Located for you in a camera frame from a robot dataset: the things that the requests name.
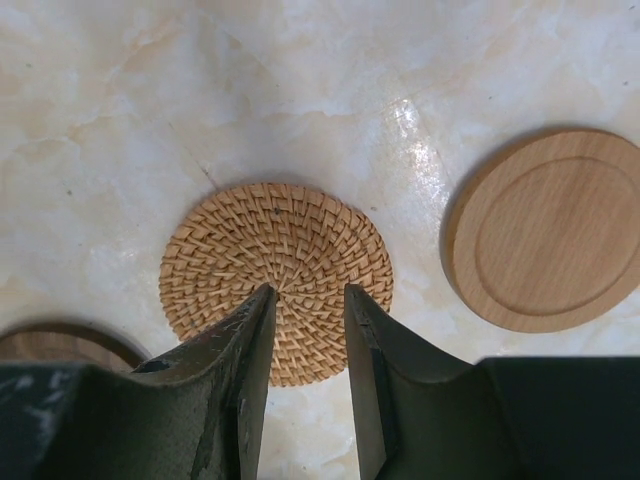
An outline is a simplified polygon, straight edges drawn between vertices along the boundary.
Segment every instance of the coaster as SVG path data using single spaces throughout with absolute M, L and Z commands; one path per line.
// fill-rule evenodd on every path
M 1 361 L 83 361 L 131 372 L 145 359 L 118 339 L 89 327 L 43 323 L 0 338 Z
M 446 226 L 445 267 L 464 302 L 498 326 L 555 332 L 592 320 L 640 283 L 640 150 L 561 131 L 498 155 Z
M 362 285 L 388 311 L 393 275 L 363 213 L 307 188 L 254 184 L 215 194 L 187 216 L 162 260 L 160 298 L 184 341 L 263 283 L 278 291 L 270 382 L 295 386 L 346 366 L 344 286 Z

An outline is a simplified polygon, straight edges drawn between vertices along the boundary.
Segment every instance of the white marble countertop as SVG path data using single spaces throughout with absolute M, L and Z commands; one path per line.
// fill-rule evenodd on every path
M 5 0 L 0 328 L 72 316 L 172 348 L 157 281 L 173 229 L 209 193 L 277 181 L 369 215 L 392 314 L 452 354 L 638 354 L 637 291 L 527 335 L 476 317 L 442 272 L 465 176 L 564 125 L 640 143 L 637 0 Z M 260 471 L 357 478 L 346 372 L 270 390 Z

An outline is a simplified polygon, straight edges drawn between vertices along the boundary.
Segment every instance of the wooden coaster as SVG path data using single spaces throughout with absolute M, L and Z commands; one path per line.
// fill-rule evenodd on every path
M 498 155 L 446 226 L 445 267 L 464 302 L 520 332 L 554 332 L 611 309 L 640 283 L 640 150 L 562 131 Z
M 387 311 L 393 275 L 371 221 L 321 192 L 255 184 L 205 200 L 162 259 L 160 299 L 181 340 L 215 324 L 263 283 L 278 291 L 270 381 L 294 386 L 344 370 L 344 286 Z
M 33 325 L 0 338 L 0 360 L 83 361 L 130 372 L 144 358 L 120 341 L 85 326 Z

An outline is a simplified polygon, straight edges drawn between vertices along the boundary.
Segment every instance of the woven rattan coaster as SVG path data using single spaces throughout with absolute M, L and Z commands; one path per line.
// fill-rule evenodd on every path
M 344 286 L 362 285 L 388 310 L 393 275 L 361 212 L 307 188 L 255 184 L 213 195 L 187 216 L 162 260 L 160 298 L 186 340 L 263 283 L 279 295 L 270 381 L 294 386 L 345 368 Z

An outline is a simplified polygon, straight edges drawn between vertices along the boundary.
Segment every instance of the woven pattern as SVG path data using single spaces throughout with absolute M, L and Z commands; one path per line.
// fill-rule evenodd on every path
M 186 340 L 263 283 L 279 296 L 270 381 L 294 386 L 345 368 L 344 286 L 362 285 L 388 310 L 393 276 L 361 212 L 303 187 L 254 184 L 213 195 L 187 216 L 167 245 L 160 297 Z

